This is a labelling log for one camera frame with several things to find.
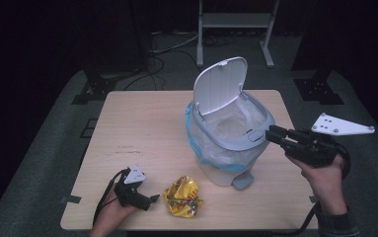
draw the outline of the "dark background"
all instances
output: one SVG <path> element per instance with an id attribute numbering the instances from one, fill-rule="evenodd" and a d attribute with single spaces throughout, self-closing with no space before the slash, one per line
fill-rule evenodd
<path id="1" fill-rule="evenodd" d="M 197 29 L 196 0 L 133 2 L 136 28 L 124 0 L 0 0 L 0 197 L 72 75 L 85 66 L 141 68 L 150 31 Z M 205 11 L 271 3 L 206 0 Z M 378 122 L 378 1 L 282 0 L 273 32 L 303 35 L 292 69 L 315 69 L 332 53 Z"/>

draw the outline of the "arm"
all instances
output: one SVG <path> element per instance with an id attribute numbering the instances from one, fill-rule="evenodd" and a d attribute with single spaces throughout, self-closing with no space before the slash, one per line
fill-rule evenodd
<path id="1" fill-rule="evenodd" d="M 91 237 L 109 236 L 127 216 L 138 209 L 131 205 L 126 207 L 121 206 L 113 189 L 114 186 L 106 197 L 104 207 L 100 211 L 97 221 L 90 232 Z"/>
<path id="2" fill-rule="evenodd" d="M 319 199 L 314 210 L 320 235 L 359 236 L 355 220 L 342 195 L 342 158 L 337 155 L 331 166 L 322 168 L 314 168 L 293 158 L 289 160 L 302 169 L 302 176 L 308 180 Z"/>

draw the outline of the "hand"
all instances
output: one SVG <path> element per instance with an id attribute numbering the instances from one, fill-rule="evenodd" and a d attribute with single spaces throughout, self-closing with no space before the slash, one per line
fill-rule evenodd
<path id="1" fill-rule="evenodd" d="M 115 184 L 112 186 L 104 202 L 104 207 L 97 217 L 97 221 L 90 232 L 91 237 L 106 237 L 125 220 L 127 216 L 134 213 L 138 208 L 134 206 L 121 206 L 114 192 Z"/>
<path id="2" fill-rule="evenodd" d="M 325 214 L 340 215 L 347 213 L 346 204 L 342 195 L 342 168 L 343 159 L 337 155 L 333 164 L 328 167 L 315 168 L 299 160 L 287 157 L 302 169 L 302 176 L 311 185 L 314 195 L 320 200 Z"/>

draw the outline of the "sleeve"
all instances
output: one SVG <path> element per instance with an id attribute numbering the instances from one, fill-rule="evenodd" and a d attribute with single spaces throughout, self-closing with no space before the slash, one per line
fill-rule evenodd
<path id="1" fill-rule="evenodd" d="M 317 203 L 314 207 L 314 211 L 318 218 L 321 237 L 360 236 L 357 224 L 350 209 L 348 209 L 348 213 L 342 215 L 325 215 L 322 212 L 321 205 Z"/>

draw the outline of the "wooden table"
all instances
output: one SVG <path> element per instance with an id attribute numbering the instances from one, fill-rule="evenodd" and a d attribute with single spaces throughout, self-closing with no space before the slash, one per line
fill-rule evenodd
<path id="1" fill-rule="evenodd" d="M 248 91 L 273 114 L 277 125 L 293 128 L 277 91 Z M 204 200 L 196 217 L 168 213 L 162 197 L 120 226 L 123 230 L 274 230 L 297 229 L 312 207 L 312 190 L 299 168 L 270 144 L 252 169 L 255 181 L 245 190 L 218 187 L 202 173 L 189 146 L 185 109 L 192 91 L 109 93 L 94 131 L 61 226 L 91 229 L 93 215 L 109 180 L 138 164 L 146 180 L 138 192 L 161 195 L 180 176 L 193 177 Z M 315 218 L 309 228 L 317 228 Z"/>

